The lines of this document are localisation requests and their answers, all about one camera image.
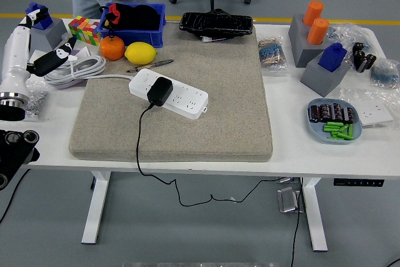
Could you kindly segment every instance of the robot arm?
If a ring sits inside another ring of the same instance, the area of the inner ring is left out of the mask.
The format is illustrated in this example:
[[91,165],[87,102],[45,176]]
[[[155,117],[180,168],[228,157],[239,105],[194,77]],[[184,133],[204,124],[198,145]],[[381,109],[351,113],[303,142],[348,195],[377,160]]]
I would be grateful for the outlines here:
[[26,15],[7,40],[0,84],[0,120],[23,120],[24,107],[31,94],[26,87],[26,80],[31,74],[44,76],[58,68],[67,61],[75,45],[76,39],[71,38],[59,49],[45,54],[33,65],[28,65],[30,30],[34,24],[47,16],[47,11],[47,8],[37,9]]

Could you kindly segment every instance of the table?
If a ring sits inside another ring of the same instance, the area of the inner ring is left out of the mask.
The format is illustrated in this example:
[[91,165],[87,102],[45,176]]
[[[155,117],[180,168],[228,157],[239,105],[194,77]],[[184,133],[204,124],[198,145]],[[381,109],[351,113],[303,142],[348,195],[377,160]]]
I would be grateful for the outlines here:
[[[323,178],[399,179],[400,132],[366,129],[362,136],[349,145],[321,143],[308,130],[306,108],[308,102],[320,98],[300,83],[303,69],[294,67],[289,26],[256,25],[258,38],[282,36],[283,50],[291,75],[264,77],[274,152],[267,163],[242,162],[178,162],[141,163],[147,173],[226,174],[246,176],[295,176],[304,179],[303,191],[307,219],[314,250],[326,251],[326,240],[318,207],[315,185]],[[354,78],[345,77],[340,86],[354,85]],[[82,243],[96,242],[109,177],[112,171],[137,172],[135,163],[83,161],[68,151],[69,137],[83,98],[84,83],[66,90],[49,93],[39,121],[0,121],[4,130],[35,130],[40,135],[38,161],[23,168],[68,169],[91,171],[97,178]]]

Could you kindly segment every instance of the jeans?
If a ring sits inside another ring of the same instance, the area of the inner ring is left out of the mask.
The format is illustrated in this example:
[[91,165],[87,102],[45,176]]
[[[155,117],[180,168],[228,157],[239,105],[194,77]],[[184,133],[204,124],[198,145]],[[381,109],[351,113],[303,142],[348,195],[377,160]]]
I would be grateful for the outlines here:
[[148,0],[72,0],[74,18],[82,16],[89,19],[100,19],[101,6],[107,3],[148,3]]

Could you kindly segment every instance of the plastic bag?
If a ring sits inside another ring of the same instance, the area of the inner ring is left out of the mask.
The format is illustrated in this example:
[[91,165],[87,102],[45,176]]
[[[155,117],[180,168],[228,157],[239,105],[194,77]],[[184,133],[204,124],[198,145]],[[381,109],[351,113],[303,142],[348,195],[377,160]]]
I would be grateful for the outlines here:
[[288,64],[282,50],[282,37],[262,39],[258,42],[261,68],[280,75],[288,72]]
[[341,43],[343,48],[347,50],[347,55],[344,61],[350,64],[352,69],[355,69],[353,60],[353,46],[355,43],[363,43],[362,51],[365,54],[372,54],[376,57],[383,57],[380,50],[374,47],[373,41],[370,38],[367,29],[352,23],[331,24],[327,31],[327,38],[332,43]]
[[24,121],[37,121],[43,108],[44,100],[48,95],[48,87],[44,81],[28,80],[26,87],[31,92],[29,101],[25,106]]
[[380,88],[397,89],[399,87],[400,63],[385,58],[377,58],[371,68],[371,84]]
[[347,101],[354,106],[356,106],[355,104],[359,101],[380,100],[389,111],[393,121],[389,123],[374,124],[368,127],[400,131],[400,92],[397,89],[367,90],[341,88],[337,91],[337,95],[335,94],[333,97]]

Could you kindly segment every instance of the blue plastic bin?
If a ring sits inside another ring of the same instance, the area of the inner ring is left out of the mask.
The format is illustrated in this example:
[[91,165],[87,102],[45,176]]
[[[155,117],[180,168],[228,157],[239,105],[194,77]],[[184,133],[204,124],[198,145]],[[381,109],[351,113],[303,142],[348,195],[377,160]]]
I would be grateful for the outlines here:
[[[104,29],[101,24],[106,20],[106,14],[109,13],[109,7],[113,3],[107,3],[106,8],[102,12],[100,23],[98,25],[98,31],[101,36],[104,38],[109,35],[109,30]],[[160,18],[160,26],[158,31],[133,31],[133,30],[114,30],[113,33],[115,36],[121,38],[125,46],[129,46],[133,42],[145,42],[152,45],[155,48],[161,48],[163,46],[163,27],[167,23],[165,19],[165,4],[163,3],[124,3],[133,8],[140,4],[144,4],[152,7],[156,10],[156,12],[161,16]]]

